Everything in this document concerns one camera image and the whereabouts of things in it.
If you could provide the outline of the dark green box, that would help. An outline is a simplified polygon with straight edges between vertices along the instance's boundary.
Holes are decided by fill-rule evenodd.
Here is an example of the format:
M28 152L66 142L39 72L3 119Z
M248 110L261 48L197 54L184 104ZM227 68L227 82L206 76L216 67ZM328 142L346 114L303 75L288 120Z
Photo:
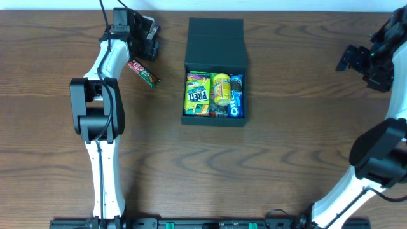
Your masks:
M247 67L244 21L226 18L189 19L184 60L185 73L190 71L242 75L241 118L191 116L182 112L184 125L244 127L247 123Z

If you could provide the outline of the dark blue chocolate bar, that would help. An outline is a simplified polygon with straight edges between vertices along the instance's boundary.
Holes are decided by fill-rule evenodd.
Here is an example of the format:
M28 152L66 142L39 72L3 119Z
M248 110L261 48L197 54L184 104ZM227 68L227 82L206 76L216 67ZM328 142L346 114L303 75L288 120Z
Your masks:
M149 40L154 40L157 37L157 34L160 30L160 25L159 24L155 24L154 27L151 28L149 34L147 35L147 39Z

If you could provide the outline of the red KitKat Milo bar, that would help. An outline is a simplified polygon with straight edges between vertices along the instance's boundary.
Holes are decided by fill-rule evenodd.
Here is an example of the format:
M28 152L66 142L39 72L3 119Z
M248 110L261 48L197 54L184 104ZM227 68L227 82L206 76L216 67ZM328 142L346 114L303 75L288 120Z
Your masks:
M138 76L140 76L151 88L154 88L160 79L148 71L140 62L132 60L127 62L127 66L131 68Z

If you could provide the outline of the green gummy candy bag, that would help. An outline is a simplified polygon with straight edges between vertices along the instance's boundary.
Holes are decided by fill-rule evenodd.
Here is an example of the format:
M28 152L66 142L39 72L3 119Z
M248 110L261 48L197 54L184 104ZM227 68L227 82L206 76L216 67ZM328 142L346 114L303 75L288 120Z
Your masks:
M207 73L207 72L200 72L200 71L190 71L190 73ZM227 116L227 106L218 106L214 102L214 92L213 92L213 78L218 73L209 73L210 74L210 105L209 105L209 116L210 117L225 117Z

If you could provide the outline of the blue Oreo cookie pack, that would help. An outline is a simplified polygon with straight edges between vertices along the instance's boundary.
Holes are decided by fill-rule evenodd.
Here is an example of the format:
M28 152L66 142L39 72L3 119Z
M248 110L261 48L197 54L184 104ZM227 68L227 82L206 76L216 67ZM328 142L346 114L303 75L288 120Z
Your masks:
M242 74L231 75L231 102L228 105L229 118L243 117Z

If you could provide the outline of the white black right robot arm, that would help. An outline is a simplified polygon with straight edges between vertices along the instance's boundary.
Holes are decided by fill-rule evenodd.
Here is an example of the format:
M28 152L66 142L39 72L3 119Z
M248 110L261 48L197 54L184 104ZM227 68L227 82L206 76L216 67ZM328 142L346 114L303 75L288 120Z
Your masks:
M346 174L321 200L312 204L300 228L341 228L374 195L406 182L406 27L397 23L371 38L373 46L348 46L336 70L354 69L370 88L390 92L384 121L353 144Z

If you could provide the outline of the yellow Mentos bottle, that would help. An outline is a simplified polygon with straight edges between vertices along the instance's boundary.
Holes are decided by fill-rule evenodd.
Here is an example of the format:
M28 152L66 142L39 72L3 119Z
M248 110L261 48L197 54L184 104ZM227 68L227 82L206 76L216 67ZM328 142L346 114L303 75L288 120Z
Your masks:
M231 79L225 73L213 78L214 102L218 106L227 106L231 102Z

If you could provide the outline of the yellow Pretz snack box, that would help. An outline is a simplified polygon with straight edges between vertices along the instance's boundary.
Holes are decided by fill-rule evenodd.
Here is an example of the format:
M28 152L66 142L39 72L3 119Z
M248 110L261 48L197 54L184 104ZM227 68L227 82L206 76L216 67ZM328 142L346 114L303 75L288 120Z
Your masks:
M210 74L187 73L185 84L184 114L209 116Z

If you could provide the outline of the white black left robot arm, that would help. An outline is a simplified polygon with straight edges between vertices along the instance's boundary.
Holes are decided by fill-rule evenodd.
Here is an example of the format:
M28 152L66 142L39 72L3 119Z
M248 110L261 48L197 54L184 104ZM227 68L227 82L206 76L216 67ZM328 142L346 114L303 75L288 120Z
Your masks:
M153 18L130 8L115 8L113 16L99 39L100 52L91 70L69 85L74 129L85 143L92 166L95 200L87 228L132 226L124 215L118 161L125 129L118 79L127 63L136 58L154 61L158 52Z

